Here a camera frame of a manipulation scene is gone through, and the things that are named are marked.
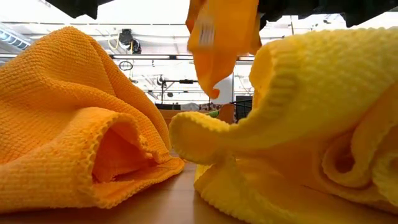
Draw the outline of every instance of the towel fold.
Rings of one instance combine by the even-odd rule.
[[[0,213],[110,208],[183,169],[159,110],[75,28],[3,65],[0,86]]]
[[[398,223],[397,40],[360,29],[271,42],[247,118],[176,115],[172,144],[199,164],[201,197],[248,223]]]

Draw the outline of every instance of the black object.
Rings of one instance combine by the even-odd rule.
[[[132,37],[131,29],[122,29],[122,32],[119,34],[119,42],[125,46],[127,46],[128,50],[131,50],[134,54],[141,54],[141,44],[138,40]]]
[[[252,107],[252,96],[236,96],[236,101],[231,102],[235,105],[235,118],[239,121],[248,116]]]
[[[110,1],[112,0],[47,0],[70,17],[87,14],[93,19],[97,18],[98,6]],[[312,14],[334,13],[342,14],[347,27],[351,27],[397,6],[398,0],[259,0],[257,11],[264,13],[260,30],[267,21],[275,22],[283,15],[298,15],[299,19],[304,19]]]
[[[194,82],[198,82],[198,81],[184,79],[184,80],[179,80],[178,82],[181,84],[193,84]]]
[[[159,110],[181,110],[181,105],[164,105],[164,104],[155,104],[157,109]]]
[[[113,0],[47,0],[72,18],[86,14],[97,19],[98,6]]]
[[[132,78],[129,78],[129,80],[130,80],[130,82],[132,82],[132,83],[134,83],[134,84],[137,84],[137,83],[138,83],[137,80],[133,80]]]
[[[398,6],[398,0],[259,0],[257,11],[264,13],[260,30],[267,21],[275,22],[283,15],[304,19],[312,14],[340,13],[347,27],[361,24]]]
[[[132,66],[132,63],[129,61],[121,61],[119,63],[119,68],[120,68],[120,70],[123,70],[123,71],[129,71],[129,70],[132,70],[133,66]]]

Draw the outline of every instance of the white label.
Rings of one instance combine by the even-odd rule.
[[[211,23],[202,23],[200,29],[199,45],[211,46],[214,42],[214,26]]]

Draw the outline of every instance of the wooden table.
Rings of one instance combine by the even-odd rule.
[[[187,164],[178,176],[133,195],[110,209],[63,208],[0,215],[0,223],[242,223],[200,198],[193,189],[196,165]]]

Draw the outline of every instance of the orange cloth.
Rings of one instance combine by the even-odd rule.
[[[261,47],[258,0],[191,0],[186,25],[191,33],[198,82],[212,99],[213,87],[233,72],[238,55],[255,54]]]
[[[0,213],[110,208],[183,169],[159,110],[67,27],[0,68]]]

